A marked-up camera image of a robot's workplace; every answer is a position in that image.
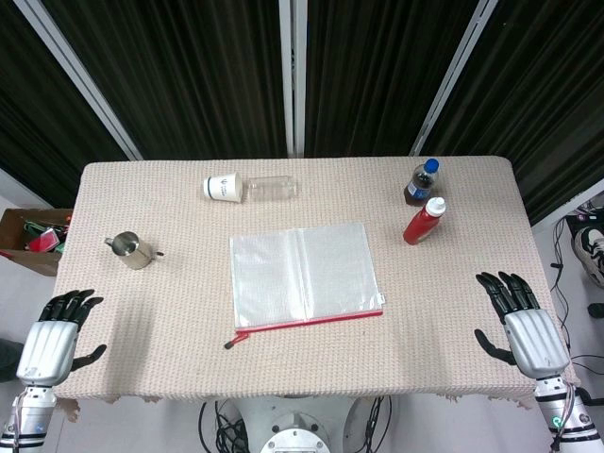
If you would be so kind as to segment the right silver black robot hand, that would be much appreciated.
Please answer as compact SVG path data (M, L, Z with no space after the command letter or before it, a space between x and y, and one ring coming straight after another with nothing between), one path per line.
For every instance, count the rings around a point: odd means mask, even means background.
M535 380L562 374L570 360L551 316L543 310L529 284L517 274L483 272L476 280L489 296L509 343L496 347L480 330L474 335L490 357L517 367Z

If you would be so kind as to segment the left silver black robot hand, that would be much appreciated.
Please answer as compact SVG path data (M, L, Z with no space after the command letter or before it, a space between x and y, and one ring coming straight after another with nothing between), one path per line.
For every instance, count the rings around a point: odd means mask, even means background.
M93 289L73 290L51 298L27 334L16 377L25 386L51 388L74 371L98 361L107 350L105 344L79 358L75 352L84 323L102 301Z

